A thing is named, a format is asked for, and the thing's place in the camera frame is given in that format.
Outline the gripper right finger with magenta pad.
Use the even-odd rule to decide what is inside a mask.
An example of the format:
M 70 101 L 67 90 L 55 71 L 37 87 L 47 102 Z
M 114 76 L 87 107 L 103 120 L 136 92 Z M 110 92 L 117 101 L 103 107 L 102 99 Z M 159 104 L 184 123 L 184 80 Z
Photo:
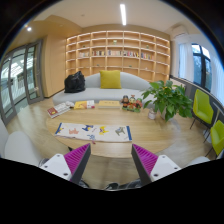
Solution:
M 168 156 L 157 156 L 136 144 L 132 145 L 131 154 L 143 186 L 180 170 Z

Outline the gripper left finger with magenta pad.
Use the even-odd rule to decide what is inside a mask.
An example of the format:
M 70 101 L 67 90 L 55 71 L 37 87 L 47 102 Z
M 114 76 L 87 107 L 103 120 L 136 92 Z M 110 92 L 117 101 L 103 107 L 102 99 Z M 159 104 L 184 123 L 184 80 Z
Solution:
M 79 184 L 91 154 L 91 145 L 86 144 L 69 153 L 55 154 L 41 169 L 59 176 L 72 183 Z

